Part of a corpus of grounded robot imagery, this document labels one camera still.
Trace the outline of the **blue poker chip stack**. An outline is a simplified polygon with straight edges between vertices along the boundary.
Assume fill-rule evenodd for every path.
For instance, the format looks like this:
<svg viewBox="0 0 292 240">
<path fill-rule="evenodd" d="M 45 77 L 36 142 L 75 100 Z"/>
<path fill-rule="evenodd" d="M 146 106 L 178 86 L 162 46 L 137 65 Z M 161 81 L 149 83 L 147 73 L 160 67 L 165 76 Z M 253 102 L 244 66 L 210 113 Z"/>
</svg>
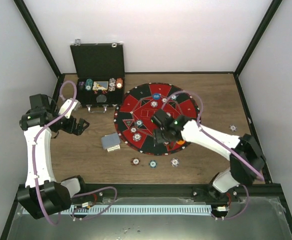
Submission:
<svg viewBox="0 0 292 240">
<path fill-rule="evenodd" d="M 178 167 L 180 165 L 180 161 L 178 158 L 172 158 L 170 160 L 170 164 L 173 166 L 173 167 Z"/>
</svg>

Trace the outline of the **teal poker chip stack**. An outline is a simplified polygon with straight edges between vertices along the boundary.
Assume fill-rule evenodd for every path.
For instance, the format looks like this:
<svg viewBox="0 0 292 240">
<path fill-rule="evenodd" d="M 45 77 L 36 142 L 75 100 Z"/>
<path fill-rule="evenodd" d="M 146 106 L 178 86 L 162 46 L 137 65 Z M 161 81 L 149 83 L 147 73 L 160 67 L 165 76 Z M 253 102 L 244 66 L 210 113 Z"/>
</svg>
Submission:
<svg viewBox="0 0 292 240">
<path fill-rule="evenodd" d="M 149 166 L 150 166 L 151 168 L 156 168 L 156 167 L 157 167 L 157 162 L 156 162 L 155 160 L 151 160 L 151 161 L 149 162 Z"/>
</svg>

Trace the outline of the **red poker chip stack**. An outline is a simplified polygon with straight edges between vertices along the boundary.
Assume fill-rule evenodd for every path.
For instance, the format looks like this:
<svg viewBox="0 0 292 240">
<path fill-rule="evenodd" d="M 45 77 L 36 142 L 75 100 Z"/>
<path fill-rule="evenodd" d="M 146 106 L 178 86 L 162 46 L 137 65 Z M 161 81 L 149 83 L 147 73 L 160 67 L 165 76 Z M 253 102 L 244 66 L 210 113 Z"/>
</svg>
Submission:
<svg viewBox="0 0 292 240">
<path fill-rule="evenodd" d="M 130 161 L 130 163 L 131 163 L 132 166 L 138 166 L 140 164 L 140 159 L 139 158 L 133 158 Z"/>
</svg>

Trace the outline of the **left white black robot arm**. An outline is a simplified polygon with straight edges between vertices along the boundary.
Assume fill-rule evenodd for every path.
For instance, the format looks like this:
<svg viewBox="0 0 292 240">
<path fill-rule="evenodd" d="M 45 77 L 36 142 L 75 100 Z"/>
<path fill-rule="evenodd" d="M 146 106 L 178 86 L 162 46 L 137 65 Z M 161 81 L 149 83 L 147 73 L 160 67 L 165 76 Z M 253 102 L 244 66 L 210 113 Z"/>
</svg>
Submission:
<svg viewBox="0 0 292 240">
<path fill-rule="evenodd" d="M 22 115 L 20 128 L 27 145 L 27 177 L 24 187 L 17 192 L 17 200 L 36 220 L 67 210 L 72 198 L 83 202 L 88 196 L 84 179 L 75 175 L 58 182 L 51 159 L 52 133 L 63 131 L 80 136 L 90 125 L 76 119 L 72 112 L 80 102 L 69 98 L 55 111 L 45 94 L 32 95 L 30 110 Z"/>
</svg>

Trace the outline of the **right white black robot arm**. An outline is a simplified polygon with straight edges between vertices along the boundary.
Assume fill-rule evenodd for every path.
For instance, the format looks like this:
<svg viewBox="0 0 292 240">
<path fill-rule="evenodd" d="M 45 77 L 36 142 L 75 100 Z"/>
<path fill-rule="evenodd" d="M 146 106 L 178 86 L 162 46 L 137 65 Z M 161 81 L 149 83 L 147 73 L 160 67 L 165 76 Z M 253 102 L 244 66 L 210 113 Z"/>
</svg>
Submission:
<svg viewBox="0 0 292 240">
<path fill-rule="evenodd" d="M 155 145 L 185 141 L 209 149 L 229 162 L 229 167 L 217 173 L 208 184 L 211 200 L 222 200 L 236 186 L 250 186 L 255 181 L 265 181 L 262 174 L 265 159 L 253 136 L 219 132 L 184 115 L 174 119 L 166 114 L 154 114 L 151 122 L 156 126 L 153 131 Z"/>
</svg>

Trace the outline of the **orange dealer button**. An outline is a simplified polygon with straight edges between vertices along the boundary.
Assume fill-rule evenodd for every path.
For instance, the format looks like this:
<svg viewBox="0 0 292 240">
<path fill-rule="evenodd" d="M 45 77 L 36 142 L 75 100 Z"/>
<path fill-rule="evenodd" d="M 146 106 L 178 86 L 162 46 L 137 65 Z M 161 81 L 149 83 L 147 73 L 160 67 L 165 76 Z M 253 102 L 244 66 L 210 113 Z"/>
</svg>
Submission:
<svg viewBox="0 0 292 240">
<path fill-rule="evenodd" d="M 179 141 L 176 141 L 176 143 L 177 143 L 178 145 L 183 145 L 183 144 L 185 143 L 185 141 L 184 141 L 184 140 L 179 140 Z"/>
</svg>

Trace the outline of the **black round button in case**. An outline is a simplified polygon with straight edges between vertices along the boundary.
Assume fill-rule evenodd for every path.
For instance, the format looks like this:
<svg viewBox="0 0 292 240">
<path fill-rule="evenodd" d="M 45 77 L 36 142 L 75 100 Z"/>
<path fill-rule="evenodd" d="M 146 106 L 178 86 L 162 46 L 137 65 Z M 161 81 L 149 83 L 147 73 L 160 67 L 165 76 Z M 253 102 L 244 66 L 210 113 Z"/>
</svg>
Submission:
<svg viewBox="0 0 292 240">
<path fill-rule="evenodd" d="M 97 103 L 105 103 L 107 101 L 107 96 L 104 94 L 100 94 L 96 97 Z"/>
</svg>

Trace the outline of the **blue card deck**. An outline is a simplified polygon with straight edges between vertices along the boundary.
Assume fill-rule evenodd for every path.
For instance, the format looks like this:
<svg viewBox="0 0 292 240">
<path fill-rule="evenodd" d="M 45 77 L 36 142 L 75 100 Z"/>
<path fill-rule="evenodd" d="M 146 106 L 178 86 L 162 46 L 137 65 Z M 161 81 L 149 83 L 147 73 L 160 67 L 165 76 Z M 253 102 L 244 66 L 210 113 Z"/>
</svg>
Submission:
<svg viewBox="0 0 292 240">
<path fill-rule="evenodd" d="M 101 145 L 104 150 L 120 145 L 120 137 L 117 133 L 111 133 L 101 138 Z"/>
</svg>

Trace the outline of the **card deck in case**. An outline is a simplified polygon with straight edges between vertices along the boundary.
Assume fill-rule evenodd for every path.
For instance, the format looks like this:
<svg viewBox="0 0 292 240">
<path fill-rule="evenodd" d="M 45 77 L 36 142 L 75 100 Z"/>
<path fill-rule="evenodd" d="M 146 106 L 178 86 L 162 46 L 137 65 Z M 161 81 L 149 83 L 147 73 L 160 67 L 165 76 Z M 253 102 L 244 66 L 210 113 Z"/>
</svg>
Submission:
<svg viewBox="0 0 292 240">
<path fill-rule="evenodd" d="M 93 91 L 107 91 L 109 86 L 108 81 L 94 81 L 92 85 Z"/>
</svg>

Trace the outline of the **blue blind button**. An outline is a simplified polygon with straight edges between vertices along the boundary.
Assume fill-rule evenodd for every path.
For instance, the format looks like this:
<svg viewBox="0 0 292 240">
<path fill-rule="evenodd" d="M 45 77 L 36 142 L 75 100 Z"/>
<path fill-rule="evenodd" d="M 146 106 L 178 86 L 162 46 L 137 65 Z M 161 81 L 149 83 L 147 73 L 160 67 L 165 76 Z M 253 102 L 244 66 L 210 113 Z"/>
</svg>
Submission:
<svg viewBox="0 0 292 240">
<path fill-rule="evenodd" d="M 154 93 L 154 94 L 152 95 L 152 98 L 153 98 L 154 100 L 159 100 L 159 99 L 161 98 L 161 94 L 160 94 L 160 93 Z"/>
</svg>

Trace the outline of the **round red black poker mat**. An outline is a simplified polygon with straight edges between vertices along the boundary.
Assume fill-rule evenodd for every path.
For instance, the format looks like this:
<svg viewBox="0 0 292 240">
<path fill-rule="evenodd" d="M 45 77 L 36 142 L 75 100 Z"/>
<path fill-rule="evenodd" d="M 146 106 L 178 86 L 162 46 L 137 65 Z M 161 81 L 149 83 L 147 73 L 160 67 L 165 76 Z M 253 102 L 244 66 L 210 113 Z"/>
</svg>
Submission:
<svg viewBox="0 0 292 240">
<path fill-rule="evenodd" d="M 151 122 L 155 112 L 164 107 L 163 110 L 174 119 L 180 115 L 197 119 L 200 108 L 188 93 L 179 93 L 176 100 L 170 99 L 163 103 L 162 99 L 171 97 L 175 92 L 182 89 L 170 83 L 145 83 L 129 90 L 124 95 L 123 104 L 115 109 L 114 126 L 122 141 L 132 149 L 148 155 L 164 156 L 177 153 L 190 145 L 185 142 L 183 145 L 175 143 L 172 151 L 167 150 L 167 145 L 154 145 L 153 130 L 156 125 Z M 159 100 L 154 100 L 152 95 L 160 94 Z M 151 102 L 156 101 L 157 107 L 151 107 Z M 136 121 L 142 120 L 143 126 L 137 127 Z M 136 128 L 135 133 L 141 134 L 140 141 L 134 141 L 131 128 Z"/>
</svg>

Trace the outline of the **orange chips in case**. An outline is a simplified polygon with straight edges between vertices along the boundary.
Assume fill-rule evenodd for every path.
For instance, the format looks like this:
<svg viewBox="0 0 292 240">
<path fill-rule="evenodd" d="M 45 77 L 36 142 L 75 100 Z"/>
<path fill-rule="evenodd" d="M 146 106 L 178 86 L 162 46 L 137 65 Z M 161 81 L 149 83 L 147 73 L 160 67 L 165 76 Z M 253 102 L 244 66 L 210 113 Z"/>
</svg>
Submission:
<svg viewBox="0 0 292 240">
<path fill-rule="evenodd" d="M 116 88 L 121 89 L 123 87 L 124 81 L 122 78 L 117 78 L 116 79 Z"/>
</svg>

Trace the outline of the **black poker chip case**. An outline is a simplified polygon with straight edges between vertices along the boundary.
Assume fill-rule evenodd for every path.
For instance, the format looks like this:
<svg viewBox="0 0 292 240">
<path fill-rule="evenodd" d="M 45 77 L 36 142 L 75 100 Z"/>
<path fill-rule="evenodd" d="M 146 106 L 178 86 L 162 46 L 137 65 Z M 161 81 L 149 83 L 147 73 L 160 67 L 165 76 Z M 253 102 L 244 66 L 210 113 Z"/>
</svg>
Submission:
<svg viewBox="0 0 292 240">
<path fill-rule="evenodd" d="M 70 46 L 76 75 L 77 97 L 83 108 L 89 113 L 105 113 L 108 108 L 123 104 L 125 94 L 125 61 L 124 45 L 120 42 L 112 43 L 81 43 L 77 40 Z M 123 79 L 123 87 L 115 91 L 78 90 L 78 82 L 87 79 L 107 81 L 111 78 Z M 98 95 L 105 95 L 107 101 L 96 102 Z"/>
</svg>

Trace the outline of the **lone blue white chip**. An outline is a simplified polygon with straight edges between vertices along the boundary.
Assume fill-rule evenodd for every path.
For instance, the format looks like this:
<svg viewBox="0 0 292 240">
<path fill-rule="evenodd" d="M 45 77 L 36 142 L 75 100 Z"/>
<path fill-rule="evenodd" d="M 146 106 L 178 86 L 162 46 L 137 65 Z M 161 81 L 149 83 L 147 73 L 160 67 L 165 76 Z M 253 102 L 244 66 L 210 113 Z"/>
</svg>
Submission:
<svg viewBox="0 0 292 240">
<path fill-rule="evenodd" d="M 237 126 L 232 124 L 229 126 L 229 129 L 232 131 L 232 132 L 236 132 L 237 131 Z"/>
</svg>

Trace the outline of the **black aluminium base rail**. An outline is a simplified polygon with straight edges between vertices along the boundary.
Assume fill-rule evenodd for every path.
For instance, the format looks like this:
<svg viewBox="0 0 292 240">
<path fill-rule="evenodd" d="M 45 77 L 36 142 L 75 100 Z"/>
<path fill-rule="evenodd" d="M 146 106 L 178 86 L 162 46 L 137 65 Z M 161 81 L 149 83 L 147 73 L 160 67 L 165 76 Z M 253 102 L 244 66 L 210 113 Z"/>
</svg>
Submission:
<svg viewBox="0 0 292 240">
<path fill-rule="evenodd" d="M 209 194 L 208 184 L 113 184 L 117 190 L 117 198 L 189 198 L 195 202 L 225 203 L 240 197 L 246 197 L 242 186 L 234 187 L 227 194 L 219 193 L 216 198 Z M 274 197 L 281 201 L 285 195 L 279 183 L 253 184 L 247 187 L 250 198 Z"/>
</svg>

